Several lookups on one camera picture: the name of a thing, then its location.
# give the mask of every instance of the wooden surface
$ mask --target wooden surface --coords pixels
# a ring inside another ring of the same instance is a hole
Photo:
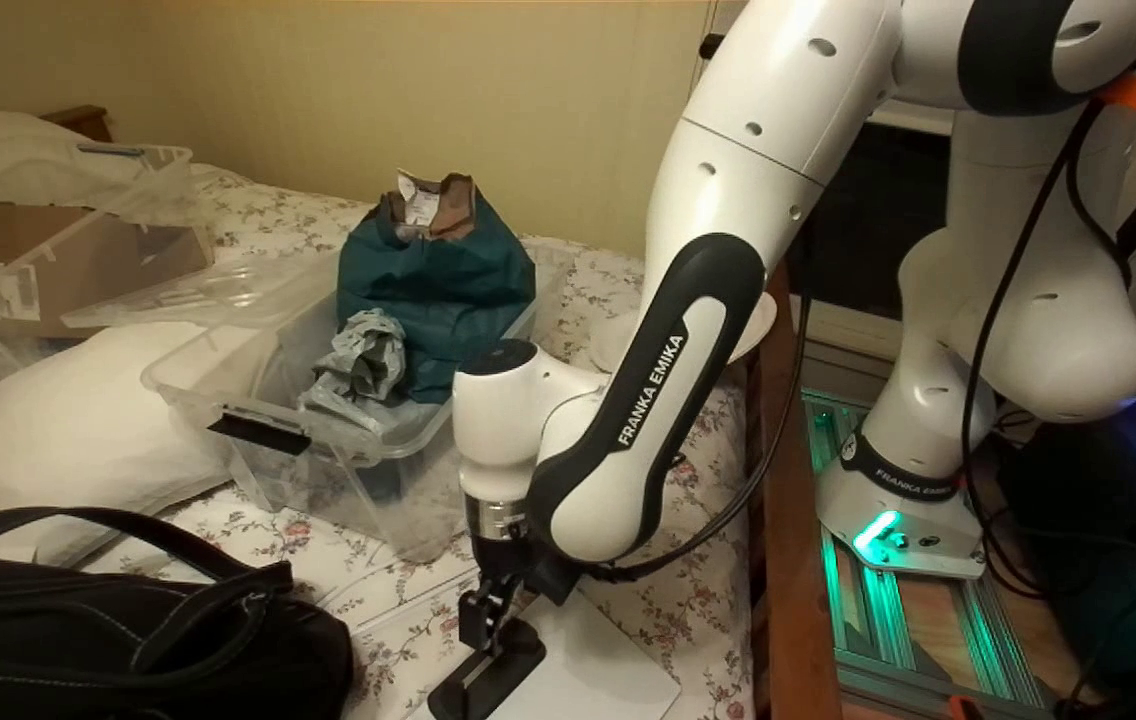
[[[786,271],[772,271],[778,327],[747,366],[747,456],[770,452],[786,425],[781,456],[752,507],[752,660],[758,717],[826,720],[842,711],[834,625],[820,586],[817,486],[807,465],[807,425],[798,395],[798,333]]]

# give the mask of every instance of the black bag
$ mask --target black bag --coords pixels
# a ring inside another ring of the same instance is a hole
[[[249,567],[153,516],[14,507],[0,535],[80,516],[212,577],[170,586],[0,561],[0,720],[333,720],[357,688],[354,637],[287,600],[292,567]]]

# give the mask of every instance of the cable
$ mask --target cable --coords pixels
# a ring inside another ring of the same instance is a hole
[[[1134,611],[1136,611],[1136,598],[1108,619],[1108,629],[1106,629],[1097,652],[1089,652],[1089,660],[1086,660],[1086,669],[1079,669],[1072,694],[1069,694],[1065,703],[1060,703],[1065,711],[1086,707],[1086,703],[1079,703],[1086,686],[1089,686],[1089,677],[1097,674],[1097,663],[1108,657],[1113,640],[1122,637],[1122,629],[1123,629],[1123,619],[1128,619]]]
[[[1069,131],[1065,148],[1057,151],[1057,160],[1054,160],[1054,167],[1047,167],[1047,178],[1046,178],[1046,183],[1040,183],[1040,192],[1035,192],[1035,199],[1031,199],[1031,213],[1030,213],[1030,222],[1025,222],[1025,230],[1021,230],[1021,238],[1015,238],[1015,246],[1014,246],[1014,258],[1009,258],[1009,264],[1005,264],[1005,277],[1000,277],[1000,284],[998,284],[998,297],[994,297],[994,303],[987,303],[987,313],[984,313],[984,321],[981,321],[975,350],[972,350],[972,366],[967,366],[967,388],[963,388],[963,418],[960,418],[960,452],[963,452],[963,465],[960,465],[960,471],[963,471],[963,480],[967,480],[972,514],[975,514],[981,532],[984,532],[987,549],[998,553],[998,561],[1009,564],[1009,574],[1014,574],[1021,586],[1030,586],[1030,588],[1035,588],[1035,586],[1015,574],[1015,564],[1009,561],[1005,546],[1000,546],[1000,540],[994,535],[994,527],[987,527],[987,516],[984,516],[984,507],[981,507],[981,493],[972,490],[972,404],[975,404],[975,384],[981,384],[981,362],[984,362],[984,350],[987,350],[987,339],[994,339],[1000,303],[1005,303],[1005,297],[1009,297],[1009,289],[1014,289],[1014,280],[1015,280],[1015,270],[1021,270],[1021,259],[1025,259],[1031,238],[1035,238],[1035,225],[1040,225],[1040,216],[1046,216],[1046,205],[1047,205],[1047,196],[1054,196],[1060,172],[1065,172],[1065,167],[1072,164],[1072,157],[1086,148],[1089,128],[1097,126],[1097,116],[1102,116],[1097,106],[1089,106],[1089,109],[1079,111],[1077,128]],[[1092,669],[1106,660],[1106,652],[1108,652],[1115,629],[1122,629],[1134,611],[1136,611],[1136,598],[1113,616],[1113,625],[1108,625],[1102,647],[1086,660],[1079,680],[1077,680],[1077,688],[1069,694],[1065,707],[1079,707],[1079,694],[1086,694]]]
[[[1097,120],[1102,116],[1102,102],[1089,102],[1086,116],[1079,120]],[[1072,210],[1077,216],[1086,222],[1086,230],[1092,233],[1097,250],[1106,250],[1115,270],[1123,271],[1123,284],[1134,284],[1134,270],[1122,252],[1122,246],[1113,240],[1113,233],[1102,230],[1102,222],[1092,216],[1092,210],[1086,205],[1086,192],[1079,192],[1079,157],[1086,157],[1086,139],[1077,146],[1072,160],[1069,160],[1069,196],[1072,196]]]
[[[1035,199],[1031,199],[1031,213],[1030,213],[1025,225],[1021,225],[1021,238],[1015,238],[1015,246],[1014,246],[1014,258],[1009,258],[1005,277],[1000,277],[1000,284],[998,284],[998,297],[994,297],[994,303],[987,303],[987,313],[984,313],[984,321],[981,321],[975,350],[972,350],[972,366],[967,366],[967,388],[963,388],[963,418],[960,418],[960,452],[963,452],[963,465],[960,465],[960,477],[967,480],[972,516],[975,516],[975,525],[981,525],[981,535],[984,535],[987,553],[994,553],[994,557],[1014,574],[1014,582],[1025,586],[1025,588],[1005,586],[1005,577],[1000,577],[998,564],[994,564],[994,577],[998,577],[1009,594],[1021,594],[1021,598],[1035,598],[1040,588],[1035,588],[1035,582],[1030,582],[1025,574],[1015,574],[1015,564],[1009,561],[1005,546],[1000,546],[1000,540],[994,535],[994,527],[987,527],[987,514],[984,514],[984,505],[981,505],[981,493],[972,490],[972,404],[975,404],[975,384],[981,384],[984,350],[987,350],[987,339],[994,339],[994,327],[998,327],[998,316],[1000,316],[1005,297],[1009,297],[1009,289],[1014,289],[1014,277],[1015,277],[1015,270],[1021,270],[1021,259],[1025,259],[1031,238],[1035,238],[1035,225],[1040,225],[1040,216],[1046,216],[1046,205],[1047,205],[1047,196],[1054,196],[1060,172],[1065,172],[1069,160],[1086,148],[1089,128],[1097,126],[1097,116],[1102,116],[1102,106],[1089,106],[1089,109],[1079,111],[1077,128],[1069,131],[1065,148],[1057,151],[1057,160],[1054,160],[1054,167],[1047,167],[1047,178],[1046,178],[1046,183],[1040,183],[1040,192],[1035,192]]]
[[[994,525],[1005,525],[1005,522],[1009,522],[1015,535],[1046,535],[1046,540],[1065,540],[1065,546],[1136,549],[1136,540],[1123,540],[1123,535],[1060,532],[1060,527],[1015,525],[1015,516],[1014,516],[1009,507],[998,507],[987,522],[994,522]]]
[[[701,546],[709,546],[714,535],[719,535],[746,507],[747,499],[766,490],[766,477],[781,452],[781,442],[798,418],[798,404],[800,404],[800,375],[804,375],[804,344],[807,344],[807,316],[813,316],[813,294],[800,289],[800,327],[798,327],[798,356],[792,356],[792,388],[787,388],[787,404],[786,404],[786,418],[778,425],[778,433],[770,437],[770,449],[761,456],[761,465],[747,471],[746,490],[701,527],[694,532],[682,549],[664,553],[664,557],[651,557],[646,564],[601,564],[601,567],[590,567],[591,582],[605,582],[605,586],[631,586],[640,577],[651,577],[659,567],[669,567],[672,561],[698,553]]]

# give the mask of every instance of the clear plastic container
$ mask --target clear plastic container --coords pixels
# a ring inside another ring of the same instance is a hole
[[[188,160],[188,148],[0,146],[0,335],[86,335],[69,313],[207,270]]]
[[[454,404],[399,404],[360,429],[300,402],[335,333],[333,264],[308,264],[292,294],[277,294],[271,316],[287,303],[292,321],[207,327],[155,362],[146,384],[227,449],[236,490],[262,507],[323,516],[399,553],[455,535]],[[531,316],[538,303],[507,335],[528,335]]]
[[[63,316],[69,327],[100,326],[287,326],[308,302],[313,284],[335,271],[333,252],[252,258],[212,264],[204,271],[89,303]]]

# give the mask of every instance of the cardboard box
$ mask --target cardboard box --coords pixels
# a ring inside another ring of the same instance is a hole
[[[89,210],[0,205],[0,335],[86,335],[63,313],[212,264],[193,230],[129,225]]]

